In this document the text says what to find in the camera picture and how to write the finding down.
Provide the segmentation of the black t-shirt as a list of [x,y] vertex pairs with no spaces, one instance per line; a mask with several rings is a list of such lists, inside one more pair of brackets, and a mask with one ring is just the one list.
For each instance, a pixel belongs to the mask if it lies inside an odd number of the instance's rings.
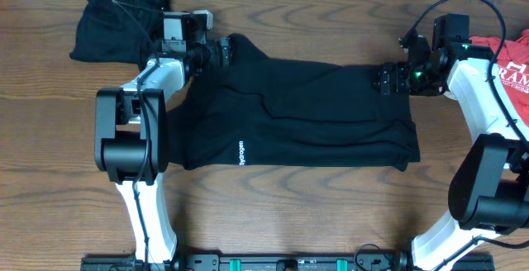
[[408,95],[375,89],[379,66],[273,59],[229,39],[231,64],[196,75],[167,114],[171,163],[403,171],[420,160]]

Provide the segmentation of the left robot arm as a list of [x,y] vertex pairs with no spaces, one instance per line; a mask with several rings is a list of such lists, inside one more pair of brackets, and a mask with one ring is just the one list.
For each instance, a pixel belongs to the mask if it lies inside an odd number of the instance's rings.
[[136,241],[124,262],[84,263],[93,270],[176,270],[178,238],[164,195],[169,163],[166,104],[188,78],[231,63],[231,41],[160,40],[141,72],[96,96],[94,158],[126,205]]

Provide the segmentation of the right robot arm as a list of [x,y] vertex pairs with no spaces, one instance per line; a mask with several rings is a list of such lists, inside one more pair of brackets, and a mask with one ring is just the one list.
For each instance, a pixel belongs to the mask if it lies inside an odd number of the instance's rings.
[[357,251],[358,270],[492,270],[492,256],[473,250],[528,226],[528,127],[498,84],[496,57],[486,46],[445,41],[408,67],[411,93],[440,81],[455,95],[474,143],[450,183],[447,212],[408,252]]

